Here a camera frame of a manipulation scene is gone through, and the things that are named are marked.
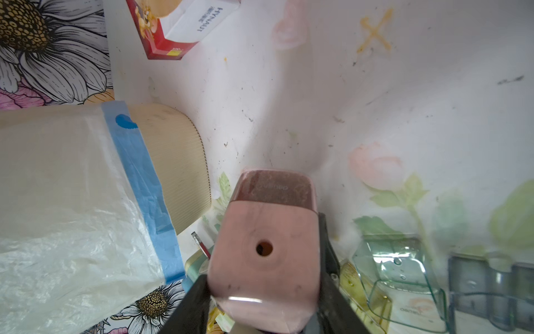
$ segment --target orange x mark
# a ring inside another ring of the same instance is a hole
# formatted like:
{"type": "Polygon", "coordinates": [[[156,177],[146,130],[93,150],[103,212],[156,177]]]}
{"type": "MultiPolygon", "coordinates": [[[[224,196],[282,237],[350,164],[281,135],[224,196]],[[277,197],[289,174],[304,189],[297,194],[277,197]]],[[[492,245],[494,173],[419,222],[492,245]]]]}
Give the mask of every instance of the orange x mark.
{"type": "Polygon", "coordinates": [[[367,37],[365,42],[358,48],[358,51],[356,51],[356,53],[361,53],[362,51],[364,51],[373,38],[376,38],[377,40],[379,40],[384,45],[386,50],[388,51],[391,50],[391,44],[389,44],[388,41],[386,41],[384,37],[382,37],[382,35],[378,33],[378,29],[380,29],[380,27],[384,23],[386,23],[389,19],[391,19],[392,15],[393,15],[393,8],[390,8],[384,14],[384,17],[382,18],[380,23],[374,28],[369,25],[369,17],[366,16],[360,20],[360,24],[362,25],[362,27],[369,30],[371,33],[369,34],[369,37],[367,37]]]}

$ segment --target cardboard box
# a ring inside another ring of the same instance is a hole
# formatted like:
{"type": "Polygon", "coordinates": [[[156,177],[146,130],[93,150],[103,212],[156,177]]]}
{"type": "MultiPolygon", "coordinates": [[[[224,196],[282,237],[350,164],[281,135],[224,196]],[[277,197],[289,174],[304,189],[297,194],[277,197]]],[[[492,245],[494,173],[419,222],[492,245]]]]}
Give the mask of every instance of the cardboard box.
{"type": "Polygon", "coordinates": [[[126,0],[148,59],[181,59],[240,0],[126,0]]]}

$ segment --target white container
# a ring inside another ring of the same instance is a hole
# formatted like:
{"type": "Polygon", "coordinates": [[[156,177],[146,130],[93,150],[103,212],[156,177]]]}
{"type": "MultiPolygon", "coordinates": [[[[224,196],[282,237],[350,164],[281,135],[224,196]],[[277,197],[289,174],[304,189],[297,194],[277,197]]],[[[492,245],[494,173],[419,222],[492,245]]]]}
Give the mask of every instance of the white container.
{"type": "Polygon", "coordinates": [[[240,4],[239,0],[182,1],[171,14],[160,18],[163,35],[173,42],[198,42],[240,4]]]}

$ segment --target clear plastic container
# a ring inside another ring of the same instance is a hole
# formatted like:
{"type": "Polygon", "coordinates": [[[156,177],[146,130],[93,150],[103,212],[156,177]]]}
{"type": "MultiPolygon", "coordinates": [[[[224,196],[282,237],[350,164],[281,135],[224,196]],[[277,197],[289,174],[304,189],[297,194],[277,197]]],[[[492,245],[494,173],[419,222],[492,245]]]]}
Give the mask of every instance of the clear plastic container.
{"type": "Polygon", "coordinates": [[[373,314],[428,332],[448,331],[445,292],[417,238],[366,236],[352,260],[373,314]],[[375,311],[383,296],[392,303],[389,314],[375,311]]]}
{"type": "Polygon", "coordinates": [[[488,319],[503,332],[534,332],[534,266],[516,263],[509,271],[485,258],[454,254],[449,260],[451,333],[456,311],[488,319]]]}
{"type": "MultiPolygon", "coordinates": [[[[372,289],[371,282],[366,281],[364,284],[369,290],[372,289]]],[[[370,333],[386,334],[388,332],[387,318],[391,314],[391,301],[387,296],[377,294],[377,300],[372,303],[376,308],[371,311],[367,305],[367,296],[360,283],[358,272],[350,262],[341,266],[339,290],[370,333]]]]}

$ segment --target flower center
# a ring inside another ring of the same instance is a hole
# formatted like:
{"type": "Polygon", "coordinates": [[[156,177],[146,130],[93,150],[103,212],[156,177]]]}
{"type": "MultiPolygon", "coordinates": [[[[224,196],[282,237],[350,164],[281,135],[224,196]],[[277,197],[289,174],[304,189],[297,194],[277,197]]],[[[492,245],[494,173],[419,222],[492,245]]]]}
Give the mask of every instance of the flower center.
{"type": "Polygon", "coordinates": [[[139,299],[137,301],[137,307],[139,307],[143,314],[156,318],[165,312],[168,303],[165,295],[161,291],[154,290],[147,296],[139,299]]]}
{"type": "Polygon", "coordinates": [[[0,0],[0,44],[26,52],[44,51],[50,33],[29,0],[0,0]]]}

